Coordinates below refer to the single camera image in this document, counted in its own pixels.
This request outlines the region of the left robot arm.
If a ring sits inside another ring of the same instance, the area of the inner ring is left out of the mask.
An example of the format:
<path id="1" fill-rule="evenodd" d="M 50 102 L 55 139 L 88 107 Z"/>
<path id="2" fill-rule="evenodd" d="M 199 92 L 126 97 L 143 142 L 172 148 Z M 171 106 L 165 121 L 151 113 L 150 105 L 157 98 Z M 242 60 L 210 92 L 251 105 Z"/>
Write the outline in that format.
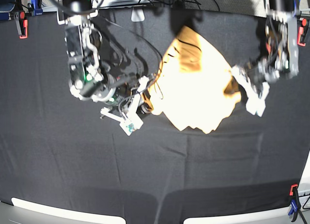
<path id="1" fill-rule="evenodd" d="M 249 112 L 258 113 L 269 93 L 269 85 L 298 75 L 297 16 L 299 0 L 264 0 L 265 36 L 268 55 L 257 62 L 235 65 L 231 74 L 247 95 Z"/>

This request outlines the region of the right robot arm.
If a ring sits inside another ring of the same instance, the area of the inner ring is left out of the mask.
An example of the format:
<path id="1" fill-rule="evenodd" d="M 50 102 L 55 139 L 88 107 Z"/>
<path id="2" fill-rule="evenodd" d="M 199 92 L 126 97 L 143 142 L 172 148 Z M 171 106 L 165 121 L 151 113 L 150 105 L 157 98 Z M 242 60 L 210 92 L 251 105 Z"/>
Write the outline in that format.
<path id="1" fill-rule="evenodd" d="M 92 0 L 56 0 L 58 23 L 64 25 L 71 94 L 82 101 L 101 102 L 101 117 L 138 122 L 151 113 L 148 88 L 155 81 L 137 52 L 113 42 L 93 22 L 98 7 Z"/>

